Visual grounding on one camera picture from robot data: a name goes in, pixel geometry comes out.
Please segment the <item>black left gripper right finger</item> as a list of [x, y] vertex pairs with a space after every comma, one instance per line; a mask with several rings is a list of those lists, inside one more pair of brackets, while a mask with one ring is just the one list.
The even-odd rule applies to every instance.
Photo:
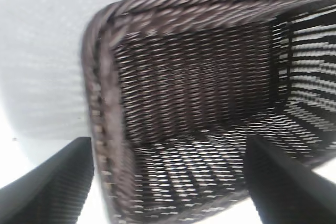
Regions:
[[261, 136], [249, 136], [244, 178], [262, 223], [335, 223], [335, 184]]

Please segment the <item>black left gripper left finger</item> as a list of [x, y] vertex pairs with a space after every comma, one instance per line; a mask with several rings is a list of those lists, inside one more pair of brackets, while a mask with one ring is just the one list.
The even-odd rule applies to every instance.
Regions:
[[91, 139], [76, 138], [1, 188], [1, 223], [76, 223], [93, 175]]

